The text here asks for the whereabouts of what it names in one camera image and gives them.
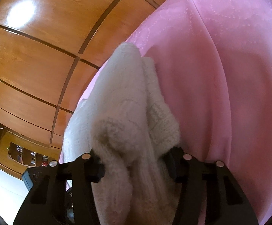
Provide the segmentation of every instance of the screw head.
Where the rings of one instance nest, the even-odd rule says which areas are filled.
[[[82,155],[82,159],[84,159],[84,160],[87,160],[90,157],[91,157],[91,155],[89,153],[85,153],[85,154]]]
[[[224,167],[224,163],[222,161],[217,161],[216,166],[218,167]]]
[[[57,166],[57,164],[58,164],[57,161],[51,161],[51,162],[49,163],[49,165],[50,165],[51,167],[55,167],[55,166]]]
[[[192,159],[192,156],[190,154],[184,154],[183,158],[187,161],[190,161]]]

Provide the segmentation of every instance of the fuzzy white fabric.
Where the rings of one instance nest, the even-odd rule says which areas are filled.
[[[121,44],[82,101],[64,135],[64,162],[93,148],[105,176],[92,184],[101,224],[169,225],[179,186],[161,156],[179,143],[179,125],[164,102],[151,58]]]

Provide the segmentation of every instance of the black device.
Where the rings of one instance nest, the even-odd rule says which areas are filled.
[[[163,159],[170,177],[182,183],[173,225],[197,225],[204,182],[207,185],[206,225],[258,225],[248,199],[223,162],[200,162],[178,147],[172,148]],[[13,225],[100,225],[91,182],[99,182],[105,171],[93,150],[73,162],[52,161],[47,167],[28,168],[26,175],[31,176],[33,169],[41,170],[40,176]],[[68,179],[72,180],[72,189],[65,192]]]

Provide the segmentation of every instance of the pink fabric fold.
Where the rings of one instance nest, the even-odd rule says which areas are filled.
[[[265,224],[272,215],[272,1],[167,0],[127,42],[154,59],[184,151],[223,160]]]

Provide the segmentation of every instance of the white ceiling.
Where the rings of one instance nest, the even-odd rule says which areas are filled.
[[[0,170],[0,215],[12,225],[28,190],[22,180]]]

